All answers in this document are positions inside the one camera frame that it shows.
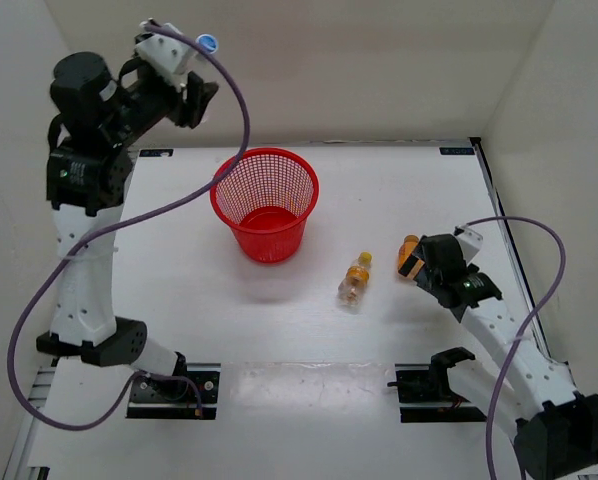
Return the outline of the orange plastic bottle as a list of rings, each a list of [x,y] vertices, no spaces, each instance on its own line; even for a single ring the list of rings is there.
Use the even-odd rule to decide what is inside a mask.
[[[419,238],[416,235],[407,235],[399,249],[397,273],[407,280],[414,280],[424,266],[424,262],[414,255],[418,243]]]

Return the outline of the clear plastic bottle white cap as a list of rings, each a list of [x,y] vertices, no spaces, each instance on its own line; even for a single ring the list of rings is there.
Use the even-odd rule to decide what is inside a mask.
[[[196,38],[195,42],[199,45],[200,48],[202,48],[204,51],[206,51],[208,55],[214,55],[219,48],[219,43],[218,43],[217,38],[209,33],[200,34]],[[199,52],[196,52],[194,54],[193,58],[197,62],[201,62],[201,63],[205,63],[207,61],[205,56],[200,54]]]

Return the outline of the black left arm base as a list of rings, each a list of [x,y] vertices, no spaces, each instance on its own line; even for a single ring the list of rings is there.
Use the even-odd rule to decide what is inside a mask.
[[[145,377],[134,380],[126,417],[141,420],[215,420],[221,365],[188,364],[186,376],[199,395],[183,381],[159,382]]]

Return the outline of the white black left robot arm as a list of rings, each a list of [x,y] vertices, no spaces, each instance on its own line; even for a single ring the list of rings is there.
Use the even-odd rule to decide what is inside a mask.
[[[218,86],[194,72],[185,83],[166,80],[139,57],[121,72],[135,72],[136,81],[123,86],[93,52],[71,54],[53,70],[50,97],[59,113],[48,132],[46,198],[65,268],[50,329],[36,347],[99,367],[146,371],[155,375],[157,392],[177,400],[189,386],[184,356],[149,339],[144,322],[113,313],[110,228],[123,211],[133,169],[130,146],[164,118],[196,127]]]

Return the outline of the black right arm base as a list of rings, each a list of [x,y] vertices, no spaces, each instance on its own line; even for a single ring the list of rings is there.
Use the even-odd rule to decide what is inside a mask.
[[[428,364],[396,364],[395,379],[387,383],[397,392],[402,424],[484,423],[486,416],[450,389],[448,371],[475,360],[464,347],[434,354]]]

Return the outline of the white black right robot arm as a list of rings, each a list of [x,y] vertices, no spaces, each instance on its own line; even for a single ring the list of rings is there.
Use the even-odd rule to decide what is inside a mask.
[[[400,276],[432,295],[488,352],[497,381],[464,348],[432,357],[428,375],[439,399],[470,400],[510,439],[519,466],[534,479],[558,479],[598,464],[598,395],[580,393],[565,366],[544,355],[509,311],[491,278],[473,264],[483,238],[452,234],[405,237]]]

